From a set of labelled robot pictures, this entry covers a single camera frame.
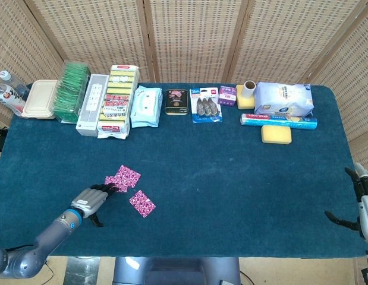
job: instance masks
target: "robotic hand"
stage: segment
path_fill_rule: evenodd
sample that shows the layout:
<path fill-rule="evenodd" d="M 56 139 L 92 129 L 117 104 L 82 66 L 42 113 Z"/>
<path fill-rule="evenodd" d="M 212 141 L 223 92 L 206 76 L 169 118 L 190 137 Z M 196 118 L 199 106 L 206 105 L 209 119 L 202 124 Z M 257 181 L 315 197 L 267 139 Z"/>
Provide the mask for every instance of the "robotic hand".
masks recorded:
<path fill-rule="evenodd" d="M 357 222 L 340 220 L 328 211 L 325 211 L 325 215 L 331 222 L 337 225 L 358 231 L 360 236 L 368 243 L 368 171 L 359 163 L 355 163 L 354 166 L 356 167 L 356 171 L 347 167 L 345 171 L 350 176 L 353 182 L 354 192 L 356 193 L 359 211 Z M 368 263 L 368 251 L 366 251 L 366 257 Z"/>
<path fill-rule="evenodd" d="M 102 227 L 96 212 L 118 188 L 114 184 L 93 185 L 82 191 L 53 223 L 36 237 L 33 245 L 11 249 L 0 248 L 0 277 L 31 278 L 43 267 L 46 258 L 89 218 L 96 227 Z"/>

